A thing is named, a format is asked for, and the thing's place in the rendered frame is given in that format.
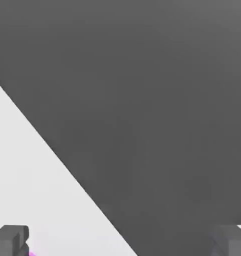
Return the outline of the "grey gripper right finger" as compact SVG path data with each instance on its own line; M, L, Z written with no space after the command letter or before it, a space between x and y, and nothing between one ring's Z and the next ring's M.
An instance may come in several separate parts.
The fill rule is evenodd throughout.
M215 226L211 236L211 256L241 256L241 228L237 225Z

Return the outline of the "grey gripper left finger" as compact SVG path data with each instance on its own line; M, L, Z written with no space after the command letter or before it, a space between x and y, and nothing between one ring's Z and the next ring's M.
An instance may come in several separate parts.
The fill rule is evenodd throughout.
M29 227L4 225L0 228L0 256L29 256Z

